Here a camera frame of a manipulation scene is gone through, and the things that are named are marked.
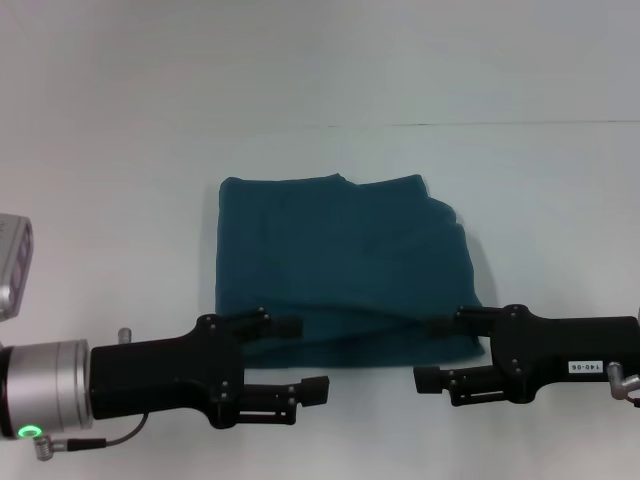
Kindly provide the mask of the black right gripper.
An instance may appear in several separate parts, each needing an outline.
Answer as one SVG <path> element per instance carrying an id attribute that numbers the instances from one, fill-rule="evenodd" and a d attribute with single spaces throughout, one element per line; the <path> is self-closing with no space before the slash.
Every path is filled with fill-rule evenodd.
<path id="1" fill-rule="evenodd" d="M 490 338 L 493 365 L 415 367 L 419 394 L 447 391 L 453 406 L 532 402 L 550 384 L 606 382 L 607 367 L 639 373 L 639 321 L 633 316 L 546 319 L 526 307 L 461 306 L 429 322 L 429 335 Z"/>

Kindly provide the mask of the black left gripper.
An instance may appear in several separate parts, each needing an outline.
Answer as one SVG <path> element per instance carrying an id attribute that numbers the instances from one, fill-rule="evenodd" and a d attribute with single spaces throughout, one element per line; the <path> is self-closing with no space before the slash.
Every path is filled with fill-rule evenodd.
<path id="1" fill-rule="evenodd" d="M 211 426 L 294 425 L 297 409 L 328 401 L 327 376 L 296 384 L 244 385 L 242 350 L 272 350 L 303 339 L 303 320 L 264 307 L 202 316 L 170 339 L 96 347 L 90 356 L 93 417 L 104 420 L 173 409 L 203 413 Z"/>

